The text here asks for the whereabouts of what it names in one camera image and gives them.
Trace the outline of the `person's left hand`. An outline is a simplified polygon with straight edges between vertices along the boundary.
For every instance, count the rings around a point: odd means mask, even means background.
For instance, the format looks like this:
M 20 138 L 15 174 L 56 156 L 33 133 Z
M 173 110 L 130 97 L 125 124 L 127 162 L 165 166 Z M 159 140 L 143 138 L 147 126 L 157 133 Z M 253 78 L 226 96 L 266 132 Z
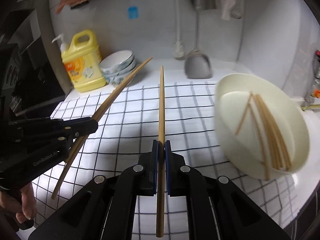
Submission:
M 1 211 L 14 213 L 17 221 L 22 224 L 34 219 L 37 214 L 32 183 L 20 189 L 20 197 L 21 203 L 7 193 L 1 192 Z

